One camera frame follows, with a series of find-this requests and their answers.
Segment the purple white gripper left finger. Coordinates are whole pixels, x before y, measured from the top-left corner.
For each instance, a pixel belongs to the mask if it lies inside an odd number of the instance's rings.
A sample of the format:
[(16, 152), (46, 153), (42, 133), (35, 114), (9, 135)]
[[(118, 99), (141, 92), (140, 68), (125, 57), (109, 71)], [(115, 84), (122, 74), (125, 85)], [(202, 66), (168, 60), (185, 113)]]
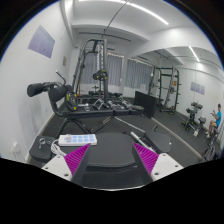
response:
[(81, 183), (89, 154), (90, 145), (86, 144), (66, 156), (56, 155), (42, 169), (73, 183)]

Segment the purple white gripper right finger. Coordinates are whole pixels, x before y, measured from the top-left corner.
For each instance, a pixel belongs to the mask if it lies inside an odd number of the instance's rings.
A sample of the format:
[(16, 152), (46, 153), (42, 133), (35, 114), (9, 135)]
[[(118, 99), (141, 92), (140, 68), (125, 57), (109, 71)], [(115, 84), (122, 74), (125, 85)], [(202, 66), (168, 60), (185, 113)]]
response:
[(137, 143), (133, 144), (132, 154), (144, 181), (156, 181), (183, 168), (167, 153), (157, 154)]

